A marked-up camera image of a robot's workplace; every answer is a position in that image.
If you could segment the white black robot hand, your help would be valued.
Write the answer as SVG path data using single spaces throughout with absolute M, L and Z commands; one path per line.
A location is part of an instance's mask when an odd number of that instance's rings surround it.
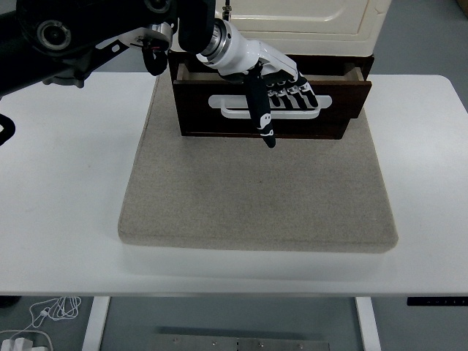
M 246 39 L 226 20 L 215 20 L 210 42 L 197 59 L 224 80 L 243 86 L 249 117 L 269 148 L 276 145 L 271 102 L 291 108 L 296 101 L 303 110 L 318 106 L 311 85 L 291 58 L 264 42 Z

